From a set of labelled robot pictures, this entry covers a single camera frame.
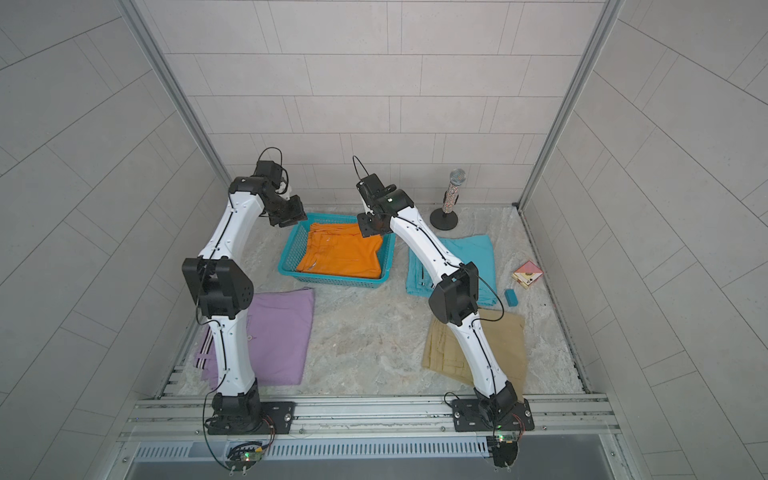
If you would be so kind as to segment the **orange pants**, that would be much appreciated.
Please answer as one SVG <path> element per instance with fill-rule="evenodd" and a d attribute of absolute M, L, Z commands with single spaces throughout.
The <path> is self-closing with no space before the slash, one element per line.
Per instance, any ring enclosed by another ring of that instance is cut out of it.
<path fill-rule="evenodd" d="M 320 224 L 310 226 L 305 254 L 296 267 L 301 273 L 378 279 L 382 268 L 379 235 L 363 237 L 359 225 Z"/>

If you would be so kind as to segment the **teal pants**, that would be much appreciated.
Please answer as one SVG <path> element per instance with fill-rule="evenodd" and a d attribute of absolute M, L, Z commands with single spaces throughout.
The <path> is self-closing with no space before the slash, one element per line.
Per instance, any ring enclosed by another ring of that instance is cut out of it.
<path fill-rule="evenodd" d="M 488 235 L 476 235 L 451 239 L 439 237 L 441 243 L 462 263 L 472 262 L 478 269 L 479 293 L 478 304 L 492 307 L 498 303 L 495 292 L 496 268 L 493 244 Z M 409 251 L 406 292 L 418 297 L 429 297 L 433 291 L 433 282 L 427 270 L 413 251 Z"/>

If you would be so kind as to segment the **purple pants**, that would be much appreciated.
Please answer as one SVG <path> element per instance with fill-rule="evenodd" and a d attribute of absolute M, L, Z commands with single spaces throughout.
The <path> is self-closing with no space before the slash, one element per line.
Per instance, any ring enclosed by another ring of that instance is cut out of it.
<path fill-rule="evenodd" d="M 314 305 L 311 288 L 260 293 L 253 297 L 246 322 L 246 340 L 249 359 L 261 385 L 301 383 Z"/>

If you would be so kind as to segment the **khaki pants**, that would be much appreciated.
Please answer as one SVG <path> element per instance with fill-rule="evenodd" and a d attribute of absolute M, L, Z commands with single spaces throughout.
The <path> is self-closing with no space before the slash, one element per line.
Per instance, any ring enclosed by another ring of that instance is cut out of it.
<path fill-rule="evenodd" d="M 528 366 L 524 318 L 486 309 L 479 314 L 494 320 L 478 320 L 472 331 L 458 333 L 433 318 L 421 366 L 472 386 L 483 396 L 489 396 L 493 387 L 502 389 L 511 383 L 522 397 Z"/>

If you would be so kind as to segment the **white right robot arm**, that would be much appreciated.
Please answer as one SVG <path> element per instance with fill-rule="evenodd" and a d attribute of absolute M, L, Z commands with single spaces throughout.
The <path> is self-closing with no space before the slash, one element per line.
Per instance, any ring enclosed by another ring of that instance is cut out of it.
<path fill-rule="evenodd" d="M 413 201 L 394 185 L 361 180 L 356 188 L 366 211 L 357 216 L 365 237 L 393 233 L 415 253 L 432 279 L 433 316 L 454 333 L 472 374 L 480 415 L 498 429 L 518 403 L 514 386 L 497 363 L 479 315 L 479 274 L 453 255 L 423 220 Z"/>

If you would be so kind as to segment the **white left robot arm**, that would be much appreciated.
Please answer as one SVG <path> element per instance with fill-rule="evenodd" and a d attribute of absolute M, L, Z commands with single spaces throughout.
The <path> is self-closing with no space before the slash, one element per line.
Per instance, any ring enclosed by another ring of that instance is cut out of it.
<path fill-rule="evenodd" d="M 211 239 L 198 256 L 182 263 L 182 274 L 196 305 L 197 321 L 209 327 L 215 346 L 218 380 L 212 400 L 219 417 L 260 417 L 257 378 L 249 359 L 246 323 L 254 287 L 241 269 L 245 243 L 256 220 L 266 213 L 272 226 L 306 219 L 287 176 L 238 177 Z"/>

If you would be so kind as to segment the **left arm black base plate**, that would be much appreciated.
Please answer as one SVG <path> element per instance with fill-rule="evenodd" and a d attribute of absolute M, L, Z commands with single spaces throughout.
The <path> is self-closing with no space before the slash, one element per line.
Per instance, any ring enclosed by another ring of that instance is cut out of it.
<path fill-rule="evenodd" d="M 204 426 L 208 435 L 285 435 L 291 431 L 296 406 L 289 401 L 266 402 L 258 414 L 251 416 L 215 413 L 204 421 Z"/>

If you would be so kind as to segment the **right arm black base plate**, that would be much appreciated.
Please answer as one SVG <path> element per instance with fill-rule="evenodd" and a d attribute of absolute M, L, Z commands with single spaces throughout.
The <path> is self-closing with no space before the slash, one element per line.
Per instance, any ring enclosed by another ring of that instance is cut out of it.
<path fill-rule="evenodd" d="M 484 416 L 484 409 L 475 398 L 459 398 L 445 400 L 451 408 L 454 429 L 456 432 L 481 432 L 484 430 L 493 433 L 533 431 L 535 423 L 527 400 L 516 402 L 509 413 L 497 415 L 493 420 Z"/>

